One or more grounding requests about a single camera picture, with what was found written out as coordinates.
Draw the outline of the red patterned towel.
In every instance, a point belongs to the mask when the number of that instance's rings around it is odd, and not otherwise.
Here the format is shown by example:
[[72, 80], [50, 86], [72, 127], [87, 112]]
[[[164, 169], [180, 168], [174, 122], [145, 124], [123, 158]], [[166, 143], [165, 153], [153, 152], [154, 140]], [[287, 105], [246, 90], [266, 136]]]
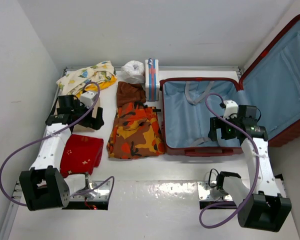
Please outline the red patterned towel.
[[102, 138], [72, 134], [65, 144], [59, 172], [69, 175], [91, 175], [101, 162], [104, 140]]

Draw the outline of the orange camouflage garment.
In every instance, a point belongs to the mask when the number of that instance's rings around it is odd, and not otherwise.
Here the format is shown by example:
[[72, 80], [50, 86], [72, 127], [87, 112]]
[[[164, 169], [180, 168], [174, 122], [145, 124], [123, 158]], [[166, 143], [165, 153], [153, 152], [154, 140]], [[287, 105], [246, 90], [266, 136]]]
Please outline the orange camouflage garment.
[[108, 157], [133, 160], [163, 155], [165, 145], [159, 111], [155, 106], [137, 101], [118, 107], [106, 146]]

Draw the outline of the white drawstring bag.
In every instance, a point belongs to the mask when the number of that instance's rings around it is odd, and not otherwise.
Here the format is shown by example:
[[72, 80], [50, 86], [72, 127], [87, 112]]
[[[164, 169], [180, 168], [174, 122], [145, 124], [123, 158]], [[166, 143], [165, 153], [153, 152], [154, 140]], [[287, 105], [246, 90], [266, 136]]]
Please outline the white drawstring bag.
[[145, 83], [145, 66], [142, 62], [131, 60], [121, 67], [122, 78], [130, 84]]

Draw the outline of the white blue toiletry case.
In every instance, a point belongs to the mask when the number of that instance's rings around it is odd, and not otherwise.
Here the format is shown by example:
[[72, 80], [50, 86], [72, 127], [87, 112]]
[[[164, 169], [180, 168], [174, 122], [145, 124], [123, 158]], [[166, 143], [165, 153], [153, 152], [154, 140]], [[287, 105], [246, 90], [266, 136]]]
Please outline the white blue toiletry case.
[[159, 100], [160, 77], [159, 60], [148, 58], [145, 60], [145, 96], [148, 102]]

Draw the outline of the red suitcase blue lining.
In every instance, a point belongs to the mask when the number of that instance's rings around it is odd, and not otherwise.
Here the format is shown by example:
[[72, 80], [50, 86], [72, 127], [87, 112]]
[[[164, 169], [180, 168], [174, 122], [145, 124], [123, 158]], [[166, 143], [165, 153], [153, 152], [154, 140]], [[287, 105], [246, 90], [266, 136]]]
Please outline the red suitcase blue lining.
[[175, 77], [160, 81], [162, 134], [169, 155], [231, 156], [237, 139], [208, 141], [210, 119], [222, 115], [221, 100], [258, 107], [258, 124], [271, 147], [300, 136], [300, 14], [294, 17], [244, 72], [226, 77]]

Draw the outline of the beige shirt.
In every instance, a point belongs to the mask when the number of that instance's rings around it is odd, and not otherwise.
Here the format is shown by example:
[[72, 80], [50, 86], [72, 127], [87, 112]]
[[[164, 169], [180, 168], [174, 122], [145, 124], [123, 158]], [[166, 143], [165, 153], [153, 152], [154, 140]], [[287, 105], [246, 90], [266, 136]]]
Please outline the beige shirt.
[[[51, 109], [49, 117], [46, 119], [45, 124], [50, 126], [52, 124], [61, 123], [63, 125], [70, 125], [80, 119], [84, 114], [88, 112], [86, 107], [80, 100], [74, 95], [59, 96]], [[79, 122], [71, 126], [70, 132], [72, 133], [75, 126], [80, 125], [85, 128], [93, 130], [99, 130], [103, 125], [103, 108], [98, 107], [96, 111], [96, 117], [93, 117], [93, 110], [85, 115]]]

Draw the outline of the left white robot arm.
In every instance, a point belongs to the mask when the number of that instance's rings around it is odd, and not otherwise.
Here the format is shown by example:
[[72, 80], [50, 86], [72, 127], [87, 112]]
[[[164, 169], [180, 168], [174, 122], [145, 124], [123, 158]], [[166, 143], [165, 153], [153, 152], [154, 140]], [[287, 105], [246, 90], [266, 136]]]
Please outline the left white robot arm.
[[100, 164], [104, 141], [73, 130], [76, 125], [90, 130], [104, 125], [102, 108], [93, 116], [98, 98], [94, 91], [80, 97], [58, 97], [57, 106], [46, 120], [46, 136], [38, 156], [29, 170], [19, 176], [30, 211], [66, 208], [75, 195], [89, 194], [89, 176]]

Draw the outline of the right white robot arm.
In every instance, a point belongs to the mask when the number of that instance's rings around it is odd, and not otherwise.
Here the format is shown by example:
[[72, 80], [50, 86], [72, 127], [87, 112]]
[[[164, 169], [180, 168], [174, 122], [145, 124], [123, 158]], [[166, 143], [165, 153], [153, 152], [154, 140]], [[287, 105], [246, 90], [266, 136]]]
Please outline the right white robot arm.
[[232, 100], [220, 104], [224, 114], [210, 118], [208, 137], [217, 140], [238, 139], [246, 160], [250, 186], [246, 187], [241, 176], [221, 171], [214, 188], [222, 195], [229, 195], [238, 209], [238, 223], [243, 228], [279, 232], [288, 217], [292, 203], [283, 197], [276, 184], [268, 154], [268, 134], [258, 124], [256, 106], [238, 105]]

